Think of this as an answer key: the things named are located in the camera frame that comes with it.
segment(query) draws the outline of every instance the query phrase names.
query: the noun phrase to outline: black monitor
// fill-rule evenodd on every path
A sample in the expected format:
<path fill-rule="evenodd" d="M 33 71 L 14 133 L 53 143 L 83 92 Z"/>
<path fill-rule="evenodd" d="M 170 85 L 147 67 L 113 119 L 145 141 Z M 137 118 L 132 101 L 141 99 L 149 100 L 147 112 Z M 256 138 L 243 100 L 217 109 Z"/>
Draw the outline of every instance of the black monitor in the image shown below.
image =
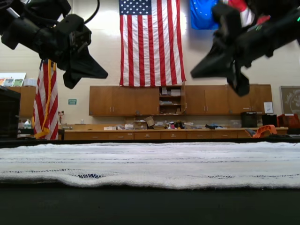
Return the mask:
<path fill-rule="evenodd" d="M 18 137 L 21 94 L 0 86 L 0 140 Z"/>

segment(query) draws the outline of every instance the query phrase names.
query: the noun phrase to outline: orange object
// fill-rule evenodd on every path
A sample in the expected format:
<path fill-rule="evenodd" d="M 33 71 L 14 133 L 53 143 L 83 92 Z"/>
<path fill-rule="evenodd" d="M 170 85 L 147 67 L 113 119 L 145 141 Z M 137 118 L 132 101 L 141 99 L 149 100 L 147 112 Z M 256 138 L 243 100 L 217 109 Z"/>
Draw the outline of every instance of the orange object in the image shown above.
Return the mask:
<path fill-rule="evenodd" d="M 264 137 L 263 134 L 265 132 L 270 132 L 271 135 L 276 135 L 277 134 L 277 130 L 276 130 L 276 127 L 274 125 L 266 125 L 266 126 L 260 127 L 257 130 L 256 133 L 255 133 L 255 131 L 249 130 L 249 129 L 246 129 L 245 132 L 248 133 L 248 134 L 250 134 L 253 138 Z"/>

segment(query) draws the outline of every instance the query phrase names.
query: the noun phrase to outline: american flag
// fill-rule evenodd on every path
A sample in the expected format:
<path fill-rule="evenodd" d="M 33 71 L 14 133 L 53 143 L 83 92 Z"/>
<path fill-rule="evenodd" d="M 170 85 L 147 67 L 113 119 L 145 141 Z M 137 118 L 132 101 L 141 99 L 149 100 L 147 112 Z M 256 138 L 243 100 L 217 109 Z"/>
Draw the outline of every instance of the american flag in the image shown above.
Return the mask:
<path fill-rule="evenodd" d="M 251 9 L 249 9 L 245 0 L 223 0 L 223 3 L 235 7 L 240 11 L 240 17 L 241 17 L 241 22 L 243 27 L 246 27 L 253 23 L 255 14 L 251 11 Z M 270 16 L 261 16 L 258 18 L 257 24 L 264 23 L 269 18 Z"/>
<path fill-rule="evenodd" d="M 119 0 L 121 86 L 155 87 L 185 79 L 180 0 Z"/>
<path fill-rule="evenodd" d="M 36 138 L 58 139 L 58 92 L 56 64 L 41 61 L 33 109 L 33 127 Z"/>

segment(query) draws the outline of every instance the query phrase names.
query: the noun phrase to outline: black container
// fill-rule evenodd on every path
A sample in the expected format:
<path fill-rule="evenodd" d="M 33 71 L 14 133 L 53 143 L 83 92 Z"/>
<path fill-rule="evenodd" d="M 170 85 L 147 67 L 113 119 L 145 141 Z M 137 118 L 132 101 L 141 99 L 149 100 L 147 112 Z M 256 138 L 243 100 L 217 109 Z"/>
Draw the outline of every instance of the black container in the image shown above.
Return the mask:
<path fill-rule="evenodd" d="M 256 128 L 257 127 L 257 113 L 256 112 L 242 112 L 240 114 L 242 120 L 242 128 Z"/>
<path fill-rule="evenodd" d="M 264 126 L 274 125 L 277 128 L 277 115 L 262 115 L 262 124 Z"/>

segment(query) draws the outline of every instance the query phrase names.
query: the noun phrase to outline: blue flag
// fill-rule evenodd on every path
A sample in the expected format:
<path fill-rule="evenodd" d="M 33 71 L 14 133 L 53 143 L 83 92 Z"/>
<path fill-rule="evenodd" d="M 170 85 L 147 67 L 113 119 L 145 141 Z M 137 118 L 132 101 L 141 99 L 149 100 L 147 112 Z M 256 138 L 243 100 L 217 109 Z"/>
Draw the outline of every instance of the blue flag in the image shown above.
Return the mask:
<path fill-rule="evenodd" d="M 190 0 L 192 28 L 196 30 L 217 30 L 218 24 L 212 18 L 212 8 L 218 0 Z"/>

